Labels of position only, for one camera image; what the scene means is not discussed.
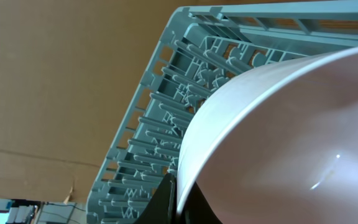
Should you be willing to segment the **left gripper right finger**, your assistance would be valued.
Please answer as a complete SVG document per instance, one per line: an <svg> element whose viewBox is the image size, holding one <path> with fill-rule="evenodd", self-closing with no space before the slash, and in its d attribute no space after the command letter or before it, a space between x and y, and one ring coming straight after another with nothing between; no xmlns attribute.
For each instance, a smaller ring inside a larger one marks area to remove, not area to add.
<svg viewBox="0 0 358 224"><path fill-rule="evenodd" d="M197 183L191 188L178 222L180 224L222 224Z"/></svg>

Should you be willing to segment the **pink small bowl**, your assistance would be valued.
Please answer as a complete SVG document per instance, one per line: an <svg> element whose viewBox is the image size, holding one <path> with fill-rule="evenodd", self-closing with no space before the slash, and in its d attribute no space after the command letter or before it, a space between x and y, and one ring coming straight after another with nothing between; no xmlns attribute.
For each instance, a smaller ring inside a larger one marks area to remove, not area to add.
<svg viewBox="0 0 358 224"><path fill-rule="evenodd" d="M264 65L201 106L177 214L201 189L223 223L358 223L358 47Z"/></svg>

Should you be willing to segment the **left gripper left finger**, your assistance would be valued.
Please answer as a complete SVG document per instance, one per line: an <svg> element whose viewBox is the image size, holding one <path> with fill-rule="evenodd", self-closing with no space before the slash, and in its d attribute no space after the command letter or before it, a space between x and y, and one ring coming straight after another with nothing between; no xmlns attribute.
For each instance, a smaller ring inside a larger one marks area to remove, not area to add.
<svg viewBox="0 0 358 224"><path fill-rule="evenodd" d="M134 224L172 224L176 205L176 178L166 174L150 202Z"/></svg>

